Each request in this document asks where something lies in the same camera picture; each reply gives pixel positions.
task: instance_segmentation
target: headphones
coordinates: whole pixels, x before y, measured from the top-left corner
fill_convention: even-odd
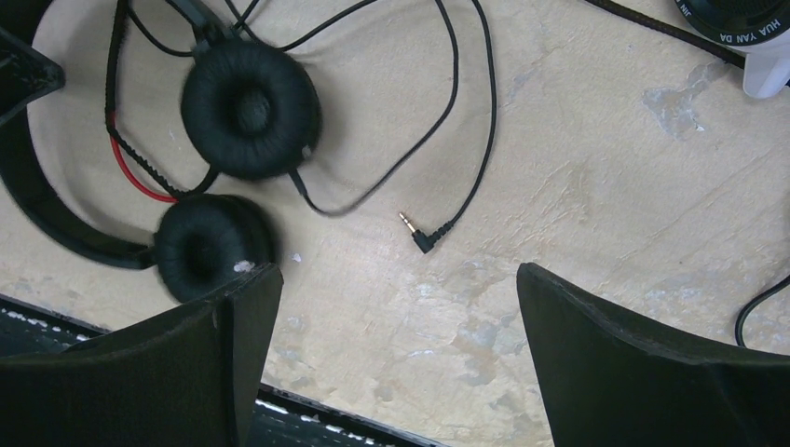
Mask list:
[[[219,173],[245,181],[289,174],[311,209],[329,216],[345,215],[356,209],[417,152],[455,104],[458,45],[442,1],[435,0],[454,53],[453,91],[444,113],[360,199],[344,210],[321,210],[310,200],[296,171],[317,147],[321,130],[319,97],[305,69],[285,51],[376,0],[359,2],[284,48],[274,48],[260,41],[244,19],[239,20],[240,26],[252,40],[242,39],[238,24],[228,27],[200,0],[166,0],[190,22],[197,39],[191,52],[182,52],[182,55],[193,56],[195,64],[184,82],[181,115],[191,143],[211,166],[198,188],[178,191],[129,147],[115,127],[117,62],[127,19],[131,18],[144,34],[147,33],[130,8],[129,0],[119,0],[107,67],[107,130],[116,157],[120,154],[117,147],[123,147],[170,193],[170,201],[176,202],[163,215],[154,234],[153,246],[129,242],[93,228],[66,207],[41,170],[27,116],[19,114],[28,102],[64,85],[61,67],[31,48],[38,24],[52,1],[0,0],[0,86],[4,87],[0,89],[0,177],[28,218],[63,247],[113,267],[143,270],[155,265],[165,287],[182,303],[204,296],[256,265],[276,263],[279,259],[273,225],[260,207],[240,196],[203,194]],[[451,221],[426,235],[402,217],[423,252],[429,251],[466,210],[480,185],[494,142],[497,102],[490,31],[478,0],[471,1],[481,18],[488,51],[492,94],[488,145],[475,184]],[[156,39],[149,37],[149,40],[157,44]],[[4,66],[4,52],[27,63]],[[9,98],[9,91],[29,94]]]

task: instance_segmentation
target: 3.5mm audio plug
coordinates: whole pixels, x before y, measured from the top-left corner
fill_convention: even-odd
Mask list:
[[[433,250],[434,241],[422,231],[417,230],[402,212],[399,213],[399,215],[401,216],[403,223],[409,228],[409,231],[412,232],[412,239],[415,240],[417,247],[419,247],[423,253],[428,253],[429,251]]]

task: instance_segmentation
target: headphone headband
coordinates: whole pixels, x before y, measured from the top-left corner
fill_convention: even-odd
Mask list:
[[[41,170],[33,148],[27,103],[63,86],[62,69],[31,45],[52,0],[0,0],[0,58],[6,53],[30,64],[6,64],[0,59],[0,178],[22,212],[47,236],[92,261],[142,270],[154,264],[152,248],[107,235],[66,207]],[[25,77],[48,82],[22,98],[13,86]]]

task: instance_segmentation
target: headphone ear cushion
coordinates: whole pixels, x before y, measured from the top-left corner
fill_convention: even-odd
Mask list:
[[[202,298],[251,265],[275,261],[270,228],[254,219],[250,206],[233,197],[201,195],[165,212],[154,235],[154,255],[159,276],[176,300]]]
[[[274,47],[242,40],[197,59],[184,83],[181,115],[200,155],[242,180],[296,169],[315,148],[321,125],[305,69]]]

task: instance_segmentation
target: worn table surface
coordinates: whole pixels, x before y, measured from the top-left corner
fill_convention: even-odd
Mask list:
[[[219,0],[210,2],[218,11]],[[284,44],[351,0],[268,0],[253,29]],[[790,93],[756,102],[742,73],[579,0],[486,1],[500,127],[477,199],[430,255],[398,219],[426,230],[455,212],[480,163],[489,119],[484,41],[468,0],[446,0],[461,51],[455,111],[425,150],[342,220],[307,209],[286,179],[229,178],[214,192],[261,204],[284,237],[286,281],[263,380],[451,445],[549,445],[514,275],[534,261],[676,328],[732,342],[740,306],[787,273]],[[683,25],[670,0],[624,1]],[[190,30],[161,0],[138,0],[161,39]],[[65,89],[29,108],[44,170],[77,212],[145,242],[165,206],[129,186],[102,124],[114,3],[56,1],[35,40]],[[314,198],[357,195],[438,116],[451,52],[433,2],[380,2],[293,53],[325,112],[303,169]],[[120,127],[176,183],[206,166],[184,134],[180,87],[191,61],[130,31]],[[154,270],[84,261],[47,240],[0,195],[0,292],[108,328],[174,304]],[[778,297],[747,343],[790,354]]]

